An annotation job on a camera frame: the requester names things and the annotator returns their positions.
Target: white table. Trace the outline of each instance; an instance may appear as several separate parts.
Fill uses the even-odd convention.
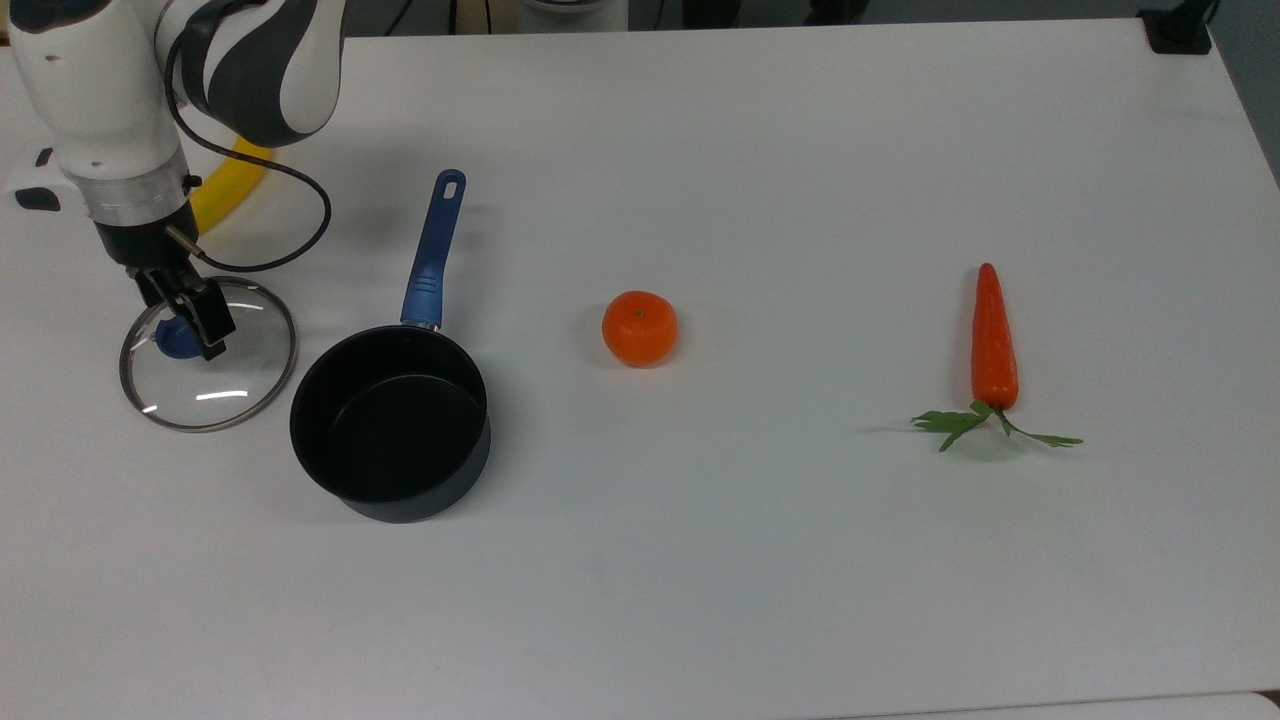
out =
[[[0,155],[44,131],[0,55]],[[0,213],[0,716],[783,719],[1280,685],[1280,193],[1220,58],[1138,20],[348,41],[285,152],[330,236],[260,279],[300,372],[392,323],[435,174],[444,332],[494,450],[366,520],[285,397],[211,436],[115,379],[136,291],[87,220]],[[207,238],[316,220],[269,181]],[[1014,415],[968,402],[997,264]],[[671,299],[659,369],[598,340]],[[1249,697],[1258,701],[1257,696]]]

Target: saucepan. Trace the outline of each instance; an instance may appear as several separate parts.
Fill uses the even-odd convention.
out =
[[[435,181],[401,309],[401,324],[329,348],[298,384],[293,451],[308,475],[357,512],[426,519],[457,502],[489,457],[480,370],[440,334],[444,261],[466,177]]]

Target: tangerine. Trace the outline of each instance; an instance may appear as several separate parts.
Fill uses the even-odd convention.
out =
[[[600,333],[609,351],[627,365],[653,365],[676,346],[676,309],[666,299],[630,290],[604,310]]]

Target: carrot leaf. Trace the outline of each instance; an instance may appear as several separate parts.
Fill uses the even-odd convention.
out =
[[[1010,423],[1009,418],[1005,418],[1005,413],[1002,410],[996,410],[996,416],[1000,418],[1000,424],[1001,427],[1005,428],[1005,434],[1018,433],[1020,436],[1025,436],[1032,439],[1043,442],[1050,447],[1073,447],[1084,442],[1083,439],[1074,437],[1042,436],[1037,433],[1028,433],[1027,430],[1023,430],[1021,428],[1018,428],[1016,425]]]
[[[911,418],[911,421],[916,428],[927,433],[946,433],[947,438],[942,441],[942,447],[938,448],[938,452],[945,452],[960,436],[980,425],[992,414],[992,409],[983,402],[974,402],[969,407],[973,413],[929,410],[923,415]]]

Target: black bracket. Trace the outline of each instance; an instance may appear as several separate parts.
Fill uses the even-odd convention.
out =
[[[1210,5],[1216,10],[1217,0],[1185,0],[1172,10],[1139,10],[1151,49],[1161,55],[1208,55],[1213,47],[1204,19]]]

